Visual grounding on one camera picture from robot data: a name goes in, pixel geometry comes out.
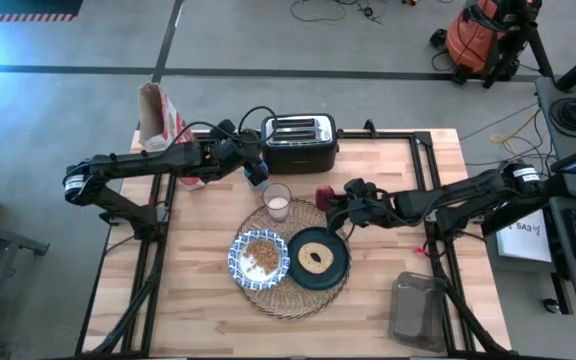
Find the toasted bagel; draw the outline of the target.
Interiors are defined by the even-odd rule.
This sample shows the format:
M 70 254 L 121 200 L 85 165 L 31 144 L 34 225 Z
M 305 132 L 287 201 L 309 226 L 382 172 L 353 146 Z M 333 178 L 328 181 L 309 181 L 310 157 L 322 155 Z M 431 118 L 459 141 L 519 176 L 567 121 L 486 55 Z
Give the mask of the toasted bagel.
M 331 267 L 334 254 L 323 244 L 309 242 L 299 248 L 298 262 L 307 272 L 320 275 Z

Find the clear plastic container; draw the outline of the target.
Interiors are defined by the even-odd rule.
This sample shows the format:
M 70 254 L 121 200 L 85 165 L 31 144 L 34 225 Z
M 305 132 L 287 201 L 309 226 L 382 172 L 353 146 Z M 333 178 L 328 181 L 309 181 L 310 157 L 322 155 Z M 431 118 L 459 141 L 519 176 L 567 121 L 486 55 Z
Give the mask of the clear plastic container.
M 388 337 L 409 347 L 444 352 L 444 295 L 442 279 L 402 272 L 392 286 Z

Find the brown cereal pieces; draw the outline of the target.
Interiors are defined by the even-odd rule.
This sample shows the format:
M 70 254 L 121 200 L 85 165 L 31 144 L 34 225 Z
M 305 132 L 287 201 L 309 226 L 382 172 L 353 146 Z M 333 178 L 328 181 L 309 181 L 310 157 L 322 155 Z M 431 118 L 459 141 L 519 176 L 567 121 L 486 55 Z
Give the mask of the brown cereal pieces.
M 274 271 L 280 262 L 280 252 L 277 247 L 266 240 L 255 240 L 247 245 L 243 253 L 245 258 L 253 260 L 253 267 L 260 267 L 265 272 Z

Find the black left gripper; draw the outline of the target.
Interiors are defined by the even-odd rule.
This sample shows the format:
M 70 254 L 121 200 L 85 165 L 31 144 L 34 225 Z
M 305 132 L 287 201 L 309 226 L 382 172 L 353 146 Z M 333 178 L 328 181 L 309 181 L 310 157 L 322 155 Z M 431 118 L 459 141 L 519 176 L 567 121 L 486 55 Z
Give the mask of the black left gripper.
M 209 132 L 209 136 L 218 140 L 214 157 L 218 162 L 218 170 L 213 178 L 224 178 L 240 167 L 250 183 L 256 183 L 257 178 L 263 178 L 269 173 L 266 162 L 260 158 L 262 141 L 254 130 L 243 130 L 241 133 L 224 136 L 217 128 Z

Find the blue patterned paper bowl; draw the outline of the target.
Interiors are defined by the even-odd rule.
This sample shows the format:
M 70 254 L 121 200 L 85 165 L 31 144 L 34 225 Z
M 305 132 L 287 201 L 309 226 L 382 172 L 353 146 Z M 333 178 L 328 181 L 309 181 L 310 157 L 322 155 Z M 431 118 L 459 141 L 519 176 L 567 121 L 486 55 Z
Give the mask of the blue patterned paper bowl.
M 271 272 L 260 267 L 253 267 L 253 260 L 245 258 L 244 249 L 255 240 L 266 240 L 273 243 L 280 252 L 279 266 Z M 286 242 L 271 230 L 250 230 L 239 234 L 228 251 L 228 272 L 235 283 L 247 290 L 268 290 L 277 286 L 288 274 L 290 256 Z

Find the dark green plate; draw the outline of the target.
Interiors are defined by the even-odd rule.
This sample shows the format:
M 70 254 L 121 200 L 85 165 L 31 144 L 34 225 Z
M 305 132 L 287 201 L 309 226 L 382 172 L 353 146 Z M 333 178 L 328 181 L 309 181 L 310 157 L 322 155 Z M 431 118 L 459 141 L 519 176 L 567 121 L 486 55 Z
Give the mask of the dark green plate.
M 320 275 L 307 272 L 298 262 L 298 251 L 306 243 L 315 242 L 330 248 L 334 254 L 331 267 Z M 328 290 L 338 285 L 348 274 L 350 251 L 344 240 L 337 234 L 330 233 L 324 227 L 309 227 L 295 234 L 288 243 L 290 256 L 289 274 L 292 279 L 309 290 Z

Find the white paper sheet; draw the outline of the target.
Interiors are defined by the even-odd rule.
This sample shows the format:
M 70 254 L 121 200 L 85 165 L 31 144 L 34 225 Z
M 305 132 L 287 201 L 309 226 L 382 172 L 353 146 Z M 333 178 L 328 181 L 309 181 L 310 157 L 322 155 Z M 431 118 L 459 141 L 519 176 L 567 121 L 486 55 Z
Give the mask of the white paper sheet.
M 533 212 L 496 233 L 498 254 L 551 263 L 546 223 L 542 210 Z

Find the red apple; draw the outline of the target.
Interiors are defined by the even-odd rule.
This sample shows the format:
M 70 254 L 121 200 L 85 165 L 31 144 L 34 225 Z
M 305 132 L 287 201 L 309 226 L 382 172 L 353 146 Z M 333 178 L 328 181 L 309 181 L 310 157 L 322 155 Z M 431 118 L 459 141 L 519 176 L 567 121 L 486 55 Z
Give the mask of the red apple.
M 316 207 L 327 212 L 337 204 L 337 195 L 335 190 L 329 185 L 318 186 L 315 192 Z

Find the orange shop vacuum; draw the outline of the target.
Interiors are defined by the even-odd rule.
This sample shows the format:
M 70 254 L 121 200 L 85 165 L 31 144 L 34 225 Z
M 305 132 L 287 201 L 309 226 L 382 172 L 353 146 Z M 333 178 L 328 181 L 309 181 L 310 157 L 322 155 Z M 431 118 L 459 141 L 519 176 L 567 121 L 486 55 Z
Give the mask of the orange shop vacuum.
M 450 58 L 451 81 L 463 85 L 474 78 L 511 80 L 528 44 L 521 35 L 536 23 L 543 0 L 467 0 L 446 29 L 429 43 Z

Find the black metal rig frame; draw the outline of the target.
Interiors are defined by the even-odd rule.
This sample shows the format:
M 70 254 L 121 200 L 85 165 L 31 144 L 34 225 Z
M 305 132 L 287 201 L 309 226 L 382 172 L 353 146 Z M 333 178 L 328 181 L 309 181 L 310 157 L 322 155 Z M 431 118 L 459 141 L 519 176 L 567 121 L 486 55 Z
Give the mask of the black metal rig frame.
M 363 177 L 388 191 L 431 188 L 467 177 L 456 130 L 344 130 L 332 170 L 277 176 L 294 199 L 314 202 L 318 185 L 340 188 Z M 402 271 L 431 273 L 418 248 L 424 229 L 356 228 L 350 237 L 352 265 L 340 295 L 312 316 L 283 320 L 261 313 L 242 296 L 227 269 L 228 248 L 240 224 L 261 206 L 242 170 L 187 191 L 166 177 L 124 180 L 121 195 L 137 204 L 171 202 L 170 227 L 160 284 L 137 313 L 116 359 L 137 357 L 408 357 L 436 356 L 387 336 L 391 288 Z M 101 262 L 92 305 L 76 353 L 92 355 L 115 327 L 147 278 L 159 243 L 131 240 Z M 481 324 L 501 346 L 511 344 L 486 244 L 462 237 L 442 258 L 458 269 L 463 293 Z

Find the hazard striped floor mat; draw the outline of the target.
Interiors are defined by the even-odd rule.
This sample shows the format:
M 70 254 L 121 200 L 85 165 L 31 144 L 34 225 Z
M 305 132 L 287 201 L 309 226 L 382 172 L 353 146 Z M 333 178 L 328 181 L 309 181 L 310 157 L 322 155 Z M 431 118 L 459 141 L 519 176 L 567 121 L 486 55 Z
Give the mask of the hazard striped floor mat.
M 0 22 L 70 22 L 83 0 L 0 0 Z

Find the round woven straw placemat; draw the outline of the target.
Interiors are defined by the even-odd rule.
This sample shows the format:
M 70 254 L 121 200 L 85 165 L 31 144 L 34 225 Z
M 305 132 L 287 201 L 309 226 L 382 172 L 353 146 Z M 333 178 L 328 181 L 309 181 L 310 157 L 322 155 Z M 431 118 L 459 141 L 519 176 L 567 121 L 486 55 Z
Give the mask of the round woven straw placemat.
M 311 226 L 325 227 L 325 214 L 318 210 L 314 203 L 297 199 L 291 201 L 289 217 L 285 222 L 274 222 L 268 212 L 260 207 L 245 219 L 238 231 L 245 233 L 250 230 L 272 230 L 289 243 L 299 231 Z M 290 275 L 286 275 L 278 285 L 266 290 L 247 289 L 238 285 L 241 294 L 257 310 L 279 319 L 306 318 L 325 309 L 341 294 L 349 278 L 352 262 L 349 236 L 343 230 L 338 230 L 337 235 L 341 238 L 348 257 L 342 276 L 335 280 L 331 288 L 307 289 Z

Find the clear glass with milk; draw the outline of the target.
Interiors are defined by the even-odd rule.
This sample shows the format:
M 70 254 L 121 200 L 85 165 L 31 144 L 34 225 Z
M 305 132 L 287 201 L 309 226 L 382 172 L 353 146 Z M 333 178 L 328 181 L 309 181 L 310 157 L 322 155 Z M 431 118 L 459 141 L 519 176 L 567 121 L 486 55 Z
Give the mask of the clear glass with milk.
M 268 214 L 277 222 L 283 222 L 288 218 L 291 199 L 290 189 L 281 183 L 268 185 L 262 193 L 262 201 Z

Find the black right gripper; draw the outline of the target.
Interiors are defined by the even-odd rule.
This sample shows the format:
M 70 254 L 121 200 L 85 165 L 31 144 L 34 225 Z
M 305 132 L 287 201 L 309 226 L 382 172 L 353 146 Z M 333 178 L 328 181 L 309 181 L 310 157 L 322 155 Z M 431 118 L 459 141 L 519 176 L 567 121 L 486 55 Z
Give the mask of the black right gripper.
M 358 226 L 398 226 L 399 217 L 395 214 L 390 199 L 385 190 L 376 186 L 374 198 L 352 198 L 346 195 L 329 194 L 326 197 L 328 205 L 332 206 L 326 211 L 326 218 L 333 219 L 343 216 L 346 212 L 351 223 Z

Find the black two-slot toaster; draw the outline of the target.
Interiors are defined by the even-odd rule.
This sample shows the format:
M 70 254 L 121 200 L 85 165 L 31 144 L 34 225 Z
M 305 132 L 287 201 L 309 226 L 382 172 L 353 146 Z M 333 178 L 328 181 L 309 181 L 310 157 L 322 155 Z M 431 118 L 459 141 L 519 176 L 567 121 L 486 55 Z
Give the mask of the black two-slot toaster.
M 337 127 L 327 113 L 267 117 L 261 125 L 262 159 L 273 175 L 322 173 L 339 151 Z

